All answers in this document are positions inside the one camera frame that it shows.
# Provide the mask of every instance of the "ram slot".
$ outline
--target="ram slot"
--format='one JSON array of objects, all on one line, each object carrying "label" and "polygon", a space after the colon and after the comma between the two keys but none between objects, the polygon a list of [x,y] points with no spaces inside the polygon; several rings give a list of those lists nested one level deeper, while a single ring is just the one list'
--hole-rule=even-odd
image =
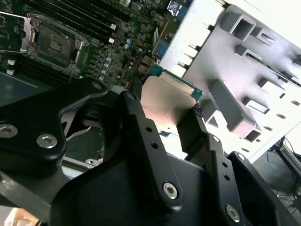
[{"label": "ram slot", "polygon": [[111,28],[111,25],[115,23],[110,18],[106,18],[105,16],[102,16],[100,14],[96,14],[96,12],[93,12],[92,9],[89,8],[90,4],[81,5],[77,2],[72,2],[72,1],[69,1],[69,0],[64,0],[63,2],[70,5],[70,6],[72,6],[76,10],[81,11],[82,13],[84,13],[86,15],[89,15],[90,17],[92,17],[96,21],[100,21],[101,23],[107,25],[109,28]]},{"label": "ram slot", "polygon": [[89,24],[93,27],[102,28],[102,30],[111,32],[111,33],[113,31],[110,28],[110,26],[107,26],[106,24],[102,23],[101,21],[98,21],[95,18],[89,16],[89,13],[85,14],[83,12],[82,8],[80,8],[80,10],[78,10],[74,7],[69,6],[68,4],[65,4],[61,1],[56,1],[56,0],[43,0],[43,1],[53,5],[55,7],[60,7],[61,9],[63,9],[63,11],[66,14],[76,16],[77,18],[80,18],[81,20],[84,20],[84,21],[88,21]]},{"label": "ram slot", "polygon": [[29,78],[45,83],[53,88],[67,84],[70,75],[57,71],[25,56],[17,59],[18,73]]},{"label": "ram slot", "polygon": [[111,32],[102,30],[99,27],[92,26],[89,22],[86,22],[82,18],[72,15],[69,12],[65,12],[61,8],[58,8],[54,5],[47,3],[45,3],[44,5],[40,5],[34,3],[33,1],[28,2],[28,5],[49,17],[58,19],[62,23],[73,27],[79,32],[88,34],[103,42],[107,43],[109,37],[111,36]]},{"label": "ram slot", "polygon": [[104,11],[113,14],[115,17],[128,22],[130,20],[130,16],[122,12],[123,8],[120,5],[117,5],[114,2],[109,1],[108,4],[103,0],[90,0],[92,4],[103,9]]}]

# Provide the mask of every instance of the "black metal arm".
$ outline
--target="black metal arm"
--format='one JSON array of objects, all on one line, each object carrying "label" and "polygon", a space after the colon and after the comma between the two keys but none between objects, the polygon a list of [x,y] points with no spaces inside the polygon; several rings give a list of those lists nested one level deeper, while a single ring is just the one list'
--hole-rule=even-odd
[{"label": "black metal arm", "polygon": [[[139,93],[108,92],[91,78],[1,107],[0,122],[2,204],[51,226],[298,225],[193,110],[177,127],[186,161],[166,153]],[[104,162],[68,181],[66,138],[87,126],[104,129]]]}]

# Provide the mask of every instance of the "floor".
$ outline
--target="floor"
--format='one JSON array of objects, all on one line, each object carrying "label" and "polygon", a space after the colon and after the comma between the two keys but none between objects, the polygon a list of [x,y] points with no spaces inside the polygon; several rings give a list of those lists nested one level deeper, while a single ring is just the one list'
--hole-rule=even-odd
[{"label": "floor", "polygon": [[[253,165],[301,225],[301,213],[294,206],[291,206],[294,200],[292,191],[295,183],[295,180],[291,176],[292,173],[277,154],[269,153],[269,162],[271,165],[267,160],[267,156],[268,154],[265,153]],[[295,190],[298,194],[301,194],[299,183],[296,185]]]}]

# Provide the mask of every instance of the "screw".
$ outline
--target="screw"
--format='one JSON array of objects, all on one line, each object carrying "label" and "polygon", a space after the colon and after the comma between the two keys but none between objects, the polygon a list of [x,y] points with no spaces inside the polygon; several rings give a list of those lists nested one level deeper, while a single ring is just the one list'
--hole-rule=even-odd
[{"label": "screw", "polygon": [[93,82],[92,84],[95,89],[99,89],[99,90],[102,89],[101,85],[99,85],[97,82]]},{"label": "screw", "polygon": [[18,129],[16,126],[11,124],[0,125],[0,138],[12,138],[17,134],[18,134]]},{"label": "screw", "polygon": [[236,223],[240,221],[239,214],[237,213],[236,209],[234,209],[232,206],[226,205],[226,211],[233,221],[235,221]]},{"label": "screw", "polygon": [[41,134],[37,138],[37,144],[42,148],[51,149],[57,145],[57,139],[51,134]]},{"label": "screw", "polygon": [[212,135],[213,140],[215,140],[217,143],[220,142],[219,138],[217,138],[215,135]]},{"label": "screw", "polygon": [[178,196],[177,189],[171,183],[165,182],[163,184],[163,191],[170,199],[175,199]]},{"label": "screw", "polygon": [[242,155],[242,154],[237,154],[237,156],[242,160],[242,161],[244,161],[245,160],[245,158],[244,158],[244,156]]}]

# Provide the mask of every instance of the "circuit board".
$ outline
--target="circuit board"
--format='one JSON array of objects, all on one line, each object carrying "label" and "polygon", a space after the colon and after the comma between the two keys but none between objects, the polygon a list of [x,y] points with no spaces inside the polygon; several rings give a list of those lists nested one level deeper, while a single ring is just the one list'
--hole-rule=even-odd
[{"label": "circuit board", "polygon": [[158,60],[153,35],[172,19],[169,5],[170,0],[0,0],[0,70],[50,89],[82,77],[127,87]]}]

